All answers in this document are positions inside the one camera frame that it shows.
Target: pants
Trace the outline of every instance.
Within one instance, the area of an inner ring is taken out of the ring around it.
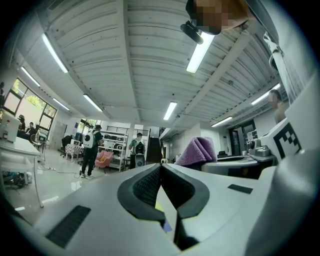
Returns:
[[[130,169],[136,168],[136,155],[132,154],[130,156]]]
[[[82,162],[82,169],[81,169],[81,172],[83,174],[85,174],[87,164],[89,163],[88,176],[91,175],[91,172],[95,166],[97,154],[98,154],[97,148],[86,148],[85,149],[84,156],[83,156],[83,162]]]

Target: chair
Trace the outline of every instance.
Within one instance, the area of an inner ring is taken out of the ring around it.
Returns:
[[[218,158],[226,158],[228,155],[225,151],[219,151],[219,154],[217,155]]]
[[[107,166],[109,166],[112,158],[113,158],[113,152],[107,152],[107,151],[101,151],[95,159],[95,166],[99,167],[99,168],[105,168]]]

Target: ceiling light fixture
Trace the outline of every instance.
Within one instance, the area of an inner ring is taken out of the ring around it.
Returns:
[[[165,113],[163,120],[169,120],[169,118],[170,118],[172,112],[175,110],[177,104],[178,103],[176,103],[176,102],[172,102],[172,101],[170,102],[170,105]]]
[[[98,105],[96,103],[94,103],[94,101],[88,96],[88,94],[84,94],[83,97],[86,98],[86,100],[88,102],[90,102],[92,104],[92,106],[94,106],[97,110],[99,110],[100,112],[102,112],[102,109],[100,107],[98,107]]]
[[[278,83],[275,87],[273,87],[271,90],[276,90],[280,87],[280,83]],[[255,105],[257,104],[258,102],[262,101],[264,98],[266,98],[268,95],[269,95],[269,92],[271,90],[268,90],[264,95],[262,95],[261,97],[257,98],[256,100],[252,101],[251,104],[252,105]]]
[[[225,123],[226,121],[229,121],[230,119],[232,119],[231,116],[229,116],[229,117],[227,117],[226,119],[223,119],[223,120],[221,120],[221,121],[219,121],[219,122],[216,122],[215,124],[211,125],[211,127],[219,126],[219,125]]]
[[[195,50],[193,52],[193,55],[191,57],[191,60],[189,62],[188,67],[186,68],[186,71],[190,73],[196,73],[202,60],[204,59],[213,39],[215,38],[212,34],[207,34],[202,32],[201,37],[203,39],[202,44],[197,44],[195,47]]]
[[[70,111],[69,108],[67,108],[65,105],[63,105],[60,101],[58,101],[56,98],[53,98],[53,100],[58,103],[60,106],[64,107],[66,110]]]
[[[24,67],[21,67],[21,69],[22,69],[22,71],[23,71],[37,86],[40,87],[40,83],[38,83],[38,82],[36,81],[36,79],[34,79],[34,78],[32,77],[32,75],[30,75],[29,72],[26,71],[26,69],[25,69]]]
[[[62,63],[62,61],[60,60],[60,58],[58,57],[58,55],[56,54],[54,48],[52,47],[51,43],[49,42],[49,39],[47,37],[47,35],[44,33],[42,34],[42,39],[43,42],[45,44],[45,46],[48,48],[49,52],[51,53],[52,57],[54,58],[54,60],[56,61],[56,63],[59,65],[59,67],[61,68],[61,70],[63,71],[63,73],[68,73],[68,69],[66,68],[66,66]]]

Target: backpack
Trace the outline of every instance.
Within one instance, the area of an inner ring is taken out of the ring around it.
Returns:
[[[135,145],[135,153],[137,155],[145,153],[145,145],[142,143],[142,141],[138,142],[138,144]]]
[[[85,148],[92,149],[94,146],[97,145],[95,135],[98,133],[96,130],[95,132],[89,132],[84,136],[83,145]]]

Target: floor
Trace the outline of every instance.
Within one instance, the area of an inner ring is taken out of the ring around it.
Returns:
[[[47,149],[45,155],[45,165],[39,164],[37,176],[39,197],[44,208],[53,206],[62,198],[91,182],[91,180],[80,178],[79,170],[81,166],[60,156],[60,152]],[[105,172],[106,174],[103,169],[98,167],[94,168],[92,171],[94,179],[92,180],[119,173],[117,169],[112,168],[106,168]],[[32,184],[20,189],[13,189],[6,185],[5,191],[11,205],[16,211],[19,211],[26,221],[33,225],[44,210],[44,208],[40,208],[34,180],[32,180]]]

